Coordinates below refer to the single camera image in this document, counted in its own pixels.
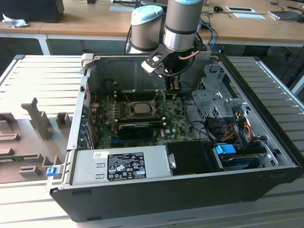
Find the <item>gray plastic part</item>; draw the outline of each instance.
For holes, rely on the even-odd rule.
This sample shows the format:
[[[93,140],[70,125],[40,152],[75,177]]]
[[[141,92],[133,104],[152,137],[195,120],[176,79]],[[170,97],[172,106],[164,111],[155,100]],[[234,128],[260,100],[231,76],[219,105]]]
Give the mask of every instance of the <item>gray plastic part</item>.
[[[49,122],[49,119],[47,117],[47,114],[44,111],[40,111],[41,114],[41,118],[42,120],[47,124],[47,126],[49,127],[51,125],[51,123]],[[29,120],[30,124],[33,126],[34,129],[36,129],[35,124],[33,123],[32,120]]]
[[[51,137],[51,133],[48,131],[48,125],[46,121],[42,118],[38,108],[37,108],[37,98],[33,98],[31,103],[21,104],[21,107],[27,110],[30,118],[32,119],[32,124],[34,124],[43,140],[47,140]]]
[[[157,48],[160,42],[162,17],[141,25],[132,25],[132,44],[139,48]]]
[[[9,122],[7,120],[1,120],[0,121],[0,131],[9,131],[12,130]]]
[[[0,157],[4,157],[4,156],[12,156],[14,155],[14,150],[12,148],[4,148],[4,149],[0,149]]]
[[[26,163],[42,163],[43,162],[43,157],[42,157],[41,154],[37,154],[36,157],[24,158],[24,161]]]
[[[25,55],[15,55],[14,59],[16,60],[22,60]]]
[[[58,128],[70,128],[71,120],[68,113],[58,113],[56,117]]]
[[[36,165],[33,166],[21,166],[19,174],[22,177],[32,177],[32,176],[39,176],[41,174],[40,169]]]
[[[203,1],[193,5],[180,4],[174,0],[168,1],[166,26],[176,31],[196,31],[202,6]]]
[[[58,158],[58,156],[56,156],[54,159],[54,165],[61,165],[61,164],[62,164],[61,160]]]
[[[0,120],[6,120],[8,123],[17,121],[12,113],[0,113]]]
[[[18,141],[18,134],[0,134],[0,142]]]
[[[48,168],[52,167],[53,165],[61,165],[61,164],[62,164],[62,163],[61,163],[60,159],[58,158],[58,156],[55,156],[54,164],[52,164],[52,163],[49,161],[48,157],[44,157],[43,162],[42,162],[42,168],[43,168],[45,171],[47,171]]]

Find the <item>wooden desk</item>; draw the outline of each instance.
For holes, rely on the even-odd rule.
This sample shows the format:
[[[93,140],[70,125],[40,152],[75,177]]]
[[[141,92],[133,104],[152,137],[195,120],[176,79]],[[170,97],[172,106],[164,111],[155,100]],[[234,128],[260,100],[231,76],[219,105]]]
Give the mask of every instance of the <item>wooden desk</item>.
[[[45,34],[126,36],[131,12],[110,11],[110,2],[87,4],[86,1],[64,0],[65,12],[59,23],[44,23]]]
[[[39,33],[39,29],[42,25],[43,25],[43,22],[30,22],[28,26],[10,28],[10,27],[7,27],[4,23],[0,23],[0,32]]]
[[[65,12],[59,23],[30,22],[29,27],[16,29],[1,24],[0,37],[36,38],[45,55],[51,54],[48,39],[125,40],[131,12],[110,11],[109,2],[63,2]],[[225,12],[229,12],[226,6],[253,8],[256,13],[281,10],[270,5],[270,0],[212,0],[212,3],[220,4]],[[279,3],[285,9],[287,6],[301,6],[300,3],[292,1]],[[213,12],[213,8],[214,5],[209,4],[203,11]],[[276,21],[271,15],[263,15],[266,19],[241,19],[232,13],[229,15],[232,18],[224,13],[212,14],[210,18],[212,27],[218,33],[219,44],[301,47],[304,43],[304,24],[295,21]],[[203,29],[200,34],[206,43],[210,38],[210,31]]]
[[[241,44],[250,42],[258,45],[274,45],[282,43],[282,46],[302,46],[304,44],[304,24],[296,21],[282,21],[270,14],[262,15],[265,19],[237,18],[228,7],[252,8],[256,13],[268,13],[268,11],[281,11],[277,6],[270,5],[270,0],[212,0],[218,3],[225,12],[229,12],[232,18],[225,13],[212,14],[210,22],[218,33],[218,43]],[[279,1],[280,6],[289,10],[287,6],[300,7],[302,4],[292,1]],[[213,12],[214,5],[203,11]]]

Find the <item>warning label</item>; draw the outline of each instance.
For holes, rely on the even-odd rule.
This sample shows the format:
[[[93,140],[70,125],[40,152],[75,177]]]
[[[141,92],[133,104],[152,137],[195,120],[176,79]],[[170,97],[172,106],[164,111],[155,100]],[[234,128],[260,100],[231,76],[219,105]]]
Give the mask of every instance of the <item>warning label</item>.
[[[146,178],[143,152],[108,155],[108,180]]]

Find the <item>blue tab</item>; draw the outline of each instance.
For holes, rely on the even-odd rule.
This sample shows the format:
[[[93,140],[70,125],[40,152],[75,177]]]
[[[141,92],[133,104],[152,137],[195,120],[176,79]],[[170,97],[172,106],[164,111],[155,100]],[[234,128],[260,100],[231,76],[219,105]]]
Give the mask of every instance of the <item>blue tab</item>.
[[[215,149],[218,154],[237,153],[232,144],[220,144]]]
[[[49,167],[47,169],[47,176],[48,177],[54,177],[54,176],[59,176],[59,167]]]

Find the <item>cable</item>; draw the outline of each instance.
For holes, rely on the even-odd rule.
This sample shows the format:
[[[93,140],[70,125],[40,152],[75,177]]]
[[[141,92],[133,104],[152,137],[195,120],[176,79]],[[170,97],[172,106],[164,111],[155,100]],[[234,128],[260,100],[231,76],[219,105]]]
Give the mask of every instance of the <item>cable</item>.
[[[213,36],[213,44],[212,44],[212,48],[214,48],[215,46],[215,34],[214,34],[214,29],[212,29],[209,25],[203,23],[204,26],[206,26],[207,28],[209,28],[210,32],[211,32],[211,35]]]
[[[191,87],[187,82],[180,81],[180,83],[184,83],[184,84],[187,85],[190,89],[192,89],[192,87]]]
[[[299,53],[296,55],[296,57],[293,59],[293,61],[290,63],[290,65],[286,68],[286,70],[284,71],[283,75],[280,77],[280,80],[283,79],[283,77],[285,76],[285,74],[287,73],[287,71],[289,70],[289,68],[294,64],[295,60],[299,57],[300,53],[303,51],[304,49],[304,45],[302,46],[301,50],[299,51]]]
[[[174,77],[174,76],[177,76],[177,75],[180,75],[180,74],[184,73],[186,70],[189,69],[190,66],[192,66],[194,60],[195,60],[195,57],[193,57],[193,58],[190,60],[190,62],[188,63],[188,65],[187,65],[185,68],[183,68],[180,72],[177,72],[177,73],[174,73],[174,74],[169,74],[169,75],[168,75],[168,74],[165,74],[164,76],[166,76],[166,77]]]
[[[189,60],[189,59],[191,59],[191,58],[197,56],[199,53],[200,53],[200,51],[197,50],[197,51],[193,52],[192,54],[190,54],[190,55],[188,55],[188,56],[185,56],[185,57],[179,56],[179,60],[182,60],[182,61],[184,61],[184,60]]]
[[[190,125],[190,127],[191,127],[192,129],[194,129],[195,131],[198,131],[199,133],[201,133],[201,134],[203,134],[203,135],[209,137],[209,135],[208,135],[207,133],[202,132],[201,130],[197,129],[196,127],[193,127],[193,126],[188,122],[188,120],[187,120],[187,107],[188,107],[188,104],[189,104],[189,99],[187,100],[187,104],[186,104],[185,111],[184,111],[184,116],[185,116],[186,122],[187,122],[187,123]]]

